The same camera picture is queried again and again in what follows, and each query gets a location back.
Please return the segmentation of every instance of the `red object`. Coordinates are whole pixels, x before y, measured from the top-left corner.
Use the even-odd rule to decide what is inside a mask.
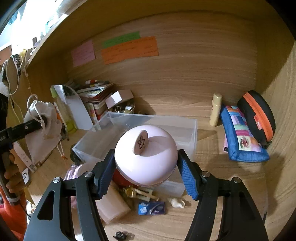
[[[258,126],[258,123],[259,123],[260,127],[262,127],[261,129],[264,130],[267,141],[270,142],[274,134],[273,134],[273,130],[272,130],[270,121],[267,118],[265,112],[262,110],[260,105],[253,98],[253,96],[251,96],[250,93],[247,92],[246,94],[243,95],[243,97],[248,102],[248,104],[252,107],[253,111],[256,114],[255,116],[258,121],[256,119],[255,119],[255,121],[256,121],[258,129],[259,129],[259,126]]]
[[[18,238],[18,240],[22,241],[24,239],[25,231],[27,228],[26,213],[21,207],[22,205],[23,208],[26,209],[27,206],[25,193],[23,192],[21,195],[21,205],[18,204],[16,206],[10,206],[1,187],[0,193],[4,201],[4,208],[0,209],[0,215],[10,228],[10,230],[13,232],[13,234]]]
[[[126,180],[118,171],[118,169],[115,169],[115,172],[113,174],[113,178],[112,178],[113,182],[115,182],[118,186],[121,187],[128,187],[133,185],[131,182],[129,182],[128,180]]]
[[[260,120],[259,120],[258,116],[255,115],[254,120],[256,121],[256,125],[258,127],[258,130],[262,130],[263,127],[261,126],[261,123],[260,123]]]

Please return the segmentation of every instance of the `blue box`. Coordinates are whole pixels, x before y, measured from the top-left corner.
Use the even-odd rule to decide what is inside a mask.
[[[140,202],[138,208],[139,215],[159,215],[165,214],[165,202]]]

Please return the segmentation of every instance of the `transparent plastic box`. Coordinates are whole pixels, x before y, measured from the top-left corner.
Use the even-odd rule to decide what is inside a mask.
[[[178,116],[107,112],[80,139],[73,150],[84,162],[103,161],[109,150],[115,149],[118,140],[124,133],[140,125],[154,125],[166,130],[175,140],[178,150],[184,149],[190,160],[194,160],[197,144],[197,120]],[[185,186],[178,168],[167,181],[154,189],[168,195],[181,196]]]

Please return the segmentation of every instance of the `orange clothing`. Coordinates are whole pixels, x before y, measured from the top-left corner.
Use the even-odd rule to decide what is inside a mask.
[[[26,210],[26,197],[25,193],[21,195],[21,205],[11,206],[6,198],[5,193],[3,192],[2,188],[0,187],[0,193],[2,195],[4,201],[4,208],[0,208],[0,215],[8,225],[10,230],[14,233],[14,235],[18,238],[18,240],[23,241],[25,231],[27,228],[27,217],[25,211],[22,207]]]

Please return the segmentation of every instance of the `orange sticky note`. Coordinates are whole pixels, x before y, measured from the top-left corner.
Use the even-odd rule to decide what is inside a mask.
[[[104,64],[123,61],[128,58],[158,56],[155,36],[131,40],[101,50]]]

